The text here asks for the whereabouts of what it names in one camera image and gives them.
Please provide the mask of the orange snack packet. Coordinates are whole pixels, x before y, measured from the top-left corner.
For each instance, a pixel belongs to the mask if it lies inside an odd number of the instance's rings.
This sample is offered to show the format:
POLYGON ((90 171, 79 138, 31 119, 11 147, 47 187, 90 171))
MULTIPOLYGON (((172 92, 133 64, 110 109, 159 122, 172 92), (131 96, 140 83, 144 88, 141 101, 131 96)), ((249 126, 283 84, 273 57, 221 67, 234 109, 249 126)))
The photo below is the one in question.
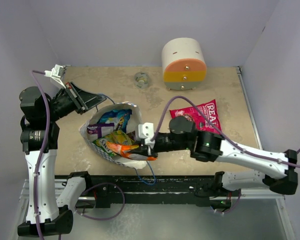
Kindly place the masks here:
POLYGON ((158 158, 158 154, 144 144, 123 145, 107 141, 106 146, 117 155, 134 161, 155 161, 158 158))

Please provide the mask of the green Fox's candy bag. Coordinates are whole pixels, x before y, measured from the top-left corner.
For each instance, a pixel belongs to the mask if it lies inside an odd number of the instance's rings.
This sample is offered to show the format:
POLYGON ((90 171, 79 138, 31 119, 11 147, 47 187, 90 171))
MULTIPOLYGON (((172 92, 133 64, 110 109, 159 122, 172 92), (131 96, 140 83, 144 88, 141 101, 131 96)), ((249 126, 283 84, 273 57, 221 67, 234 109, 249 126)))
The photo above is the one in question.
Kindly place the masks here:
POLYGON ((122 130, 114 131, 94 140, 93 143, 101 148, 110 157, 116 156, 117 154, 108 148, 106 144, 107 142, 121 145, 132 145, 134 143, 134 141, 122 130))

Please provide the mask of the checkered paper bag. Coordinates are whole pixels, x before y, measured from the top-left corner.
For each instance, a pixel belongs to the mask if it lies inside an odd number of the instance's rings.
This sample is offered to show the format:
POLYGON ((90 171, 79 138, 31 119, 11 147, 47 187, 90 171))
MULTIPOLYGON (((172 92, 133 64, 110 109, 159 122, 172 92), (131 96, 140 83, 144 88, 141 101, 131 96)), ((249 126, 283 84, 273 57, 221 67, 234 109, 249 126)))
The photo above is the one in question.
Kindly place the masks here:
POLYGON ((129 159, 120 156, 108 147, 116 145, 134 145, 137 143, 136 130, 142 123, 139 107, 131 102, 113 102, 99 110, 79 129, 87 145, 101 158, 116 165, 138 170, 149 167, 154 171, 149 160, 129 159))

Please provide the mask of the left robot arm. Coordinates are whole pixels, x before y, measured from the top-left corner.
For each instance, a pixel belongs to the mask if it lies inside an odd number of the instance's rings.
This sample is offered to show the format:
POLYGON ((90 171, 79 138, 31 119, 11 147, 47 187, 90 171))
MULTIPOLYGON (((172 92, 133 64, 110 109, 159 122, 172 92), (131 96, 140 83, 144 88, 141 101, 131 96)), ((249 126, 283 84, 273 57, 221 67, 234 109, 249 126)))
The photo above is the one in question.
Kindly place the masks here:
POLYGON ((43 238, 69 234, 76 203, 93 191, 87 171, 72 172, 59 196, 55 193, 55 163, 60 128, 57 121, 72 112, 82 115, 103 103, 103 94, 87 92, 67 82, 54 97, 31 86, 19 95, 22 151, 28 170, 29 202, 25 222, 17 227, 20 237, 43 238))

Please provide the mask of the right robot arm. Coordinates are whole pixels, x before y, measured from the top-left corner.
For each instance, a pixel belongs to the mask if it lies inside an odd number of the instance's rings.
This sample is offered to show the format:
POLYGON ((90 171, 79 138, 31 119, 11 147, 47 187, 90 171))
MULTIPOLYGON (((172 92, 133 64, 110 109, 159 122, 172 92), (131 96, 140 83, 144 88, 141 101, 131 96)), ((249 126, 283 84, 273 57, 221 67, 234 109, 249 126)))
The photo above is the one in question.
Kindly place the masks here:
POLYGON ((298 187, 294 164, 297 152, 270 152, 236 142, 230 143, 220 134, 199 131, 195 123, 184 116, 170 120, 169 132, 159 132, 150 138, 151 123, 140 124, 134 145, 124 146, 122 157, 136 161, 154 161, 162 152, 189 150, 190 157, 200 162, 230 163, 249 168, 246 172, 217 172, 212 190, 218 196, 242 188, 268 187, 281 195, 293 195, 298 187))

